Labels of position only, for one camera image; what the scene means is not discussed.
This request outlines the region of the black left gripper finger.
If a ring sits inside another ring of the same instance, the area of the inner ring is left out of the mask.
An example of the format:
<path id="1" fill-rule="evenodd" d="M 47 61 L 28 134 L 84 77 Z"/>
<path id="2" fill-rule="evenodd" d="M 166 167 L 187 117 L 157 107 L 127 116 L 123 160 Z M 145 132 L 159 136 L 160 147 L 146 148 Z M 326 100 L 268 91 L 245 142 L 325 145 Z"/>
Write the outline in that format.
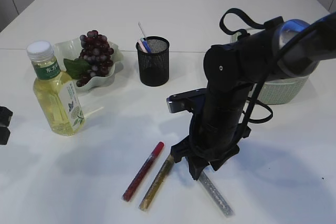
<path id="1" fill-rule="evenodd" d="M 0 106 L 0 124 L 8 127 L 13 116 L 13 112 L 5 106 Z"/>
<path id="2" fill-rule="evenodd" d="M 0 145 L 6 145 L 11 132 L 7 127 L 0 127 Z"/>

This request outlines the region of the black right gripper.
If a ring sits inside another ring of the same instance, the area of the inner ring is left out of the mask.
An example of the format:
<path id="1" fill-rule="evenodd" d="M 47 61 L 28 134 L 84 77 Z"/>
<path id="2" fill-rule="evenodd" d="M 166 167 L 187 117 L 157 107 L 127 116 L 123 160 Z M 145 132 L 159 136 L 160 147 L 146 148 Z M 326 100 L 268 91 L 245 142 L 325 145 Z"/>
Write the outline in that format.
<path id="1" fill-rule="evenodd" d="M 187 158 L 191 177 L 198 180 L 207 166 L 219 170 L 238 154 L 238 141 L 250 129 L 239 120 L 251 90 L 243 84 L 221 91 L 211 84 L 206 87 L 205 101 L 200 114 L 191 113 L 188 136 L 171 146 L 174 163 Z"/>

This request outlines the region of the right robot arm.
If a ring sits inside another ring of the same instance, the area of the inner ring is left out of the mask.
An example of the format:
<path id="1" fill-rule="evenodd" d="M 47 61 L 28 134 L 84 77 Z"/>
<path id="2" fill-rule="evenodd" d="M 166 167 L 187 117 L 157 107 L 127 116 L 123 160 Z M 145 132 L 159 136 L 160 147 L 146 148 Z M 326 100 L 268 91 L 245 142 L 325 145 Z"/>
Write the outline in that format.
<path id="1" fill-rule="evenodd" d="M 308 76 L 319 62 L 335 58 L 335 14 L 312 24 L 282 17 L 259 24 L 238 8 L 229 13 L 257 33 L 239 29 L 236 42 L 212 45 L 203 60 L 206 88 L 167 99 L 171 113 L 192 114 L 188 136 L 171 147 L 171 155 L 176 163 L 186 158 L 195 180 L 205 167 L 218 170 L 238 154 L 266 82 Z"/>

